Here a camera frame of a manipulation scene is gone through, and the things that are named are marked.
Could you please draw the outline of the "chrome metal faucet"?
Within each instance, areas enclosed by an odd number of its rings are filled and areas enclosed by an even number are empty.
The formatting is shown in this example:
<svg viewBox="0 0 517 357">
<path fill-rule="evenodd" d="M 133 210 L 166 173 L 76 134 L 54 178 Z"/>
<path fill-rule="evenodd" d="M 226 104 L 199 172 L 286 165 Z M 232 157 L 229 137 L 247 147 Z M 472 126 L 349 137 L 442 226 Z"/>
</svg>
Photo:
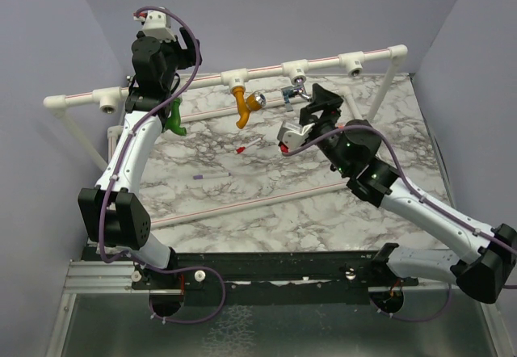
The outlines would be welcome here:
<svg viewBox="0 0 517 357">
<path fill-rule="evenodd" d="M 312 95 L 305 89 L 305 77 L 296 77 L 292 80 L 292 85 L 286 86 L 281 90 L 284 106 L 287 112 L 293 111 L 291 99 L 299 97 L 307 103 L 312 102 Z"/>
</svg>

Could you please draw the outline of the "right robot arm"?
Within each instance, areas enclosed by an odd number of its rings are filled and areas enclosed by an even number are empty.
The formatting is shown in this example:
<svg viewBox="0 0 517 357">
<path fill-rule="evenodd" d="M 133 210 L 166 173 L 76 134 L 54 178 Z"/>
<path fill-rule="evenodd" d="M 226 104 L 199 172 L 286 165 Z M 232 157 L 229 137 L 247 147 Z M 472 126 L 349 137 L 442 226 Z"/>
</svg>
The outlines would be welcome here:
<svg viewBox="0 0 517 357">
<path fill-rule="evenodd" d="M 474 300 L 495 303 L 516 265 L 515 229 L 475 220 L 417 188 L 398 161 L 377 156 L 385 138 L 369 122 L 350 120 L 338 128 L 342 104 L 338 94 L 313 84 L 312 100 L 300 111 L 305 145 L 322 151 L 357 198 L 408 220 L 447 246 L 440 254 L 386 245 L 371 265 L 372 278 L 381 285 L 398 277 L 444 281 Z"/>
</svg>

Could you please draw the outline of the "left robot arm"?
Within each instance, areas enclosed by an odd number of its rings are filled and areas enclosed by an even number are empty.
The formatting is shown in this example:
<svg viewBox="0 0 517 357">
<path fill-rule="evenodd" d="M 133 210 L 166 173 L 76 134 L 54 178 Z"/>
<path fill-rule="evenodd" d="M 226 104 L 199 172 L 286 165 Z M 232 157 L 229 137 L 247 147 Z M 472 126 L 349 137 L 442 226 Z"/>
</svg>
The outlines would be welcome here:
<svg viewBox="0 0 517 357">
<path fill-rule="evenodd" d="M 102 260 L 111 263 L 128 256 L 145 264 L 161 288 L 173 286 L 179 276 L 175 252 L 152 234 L 150 216 L 138 194 L 155 141 L 167 120 L 179 120 L 178 72 L 196 69 L 202 61 L 199 41 L 185 27 L 179 31 L 184 45 L 176 39 L 137 33 L 132 43 L 135 76 L 125 101 L 120 141 L 95 186 L 81 189 L 78 195 L 88 237 L 99 244 Z M 107 256 L 108 247 L 118 254 Z"/>
</svg>

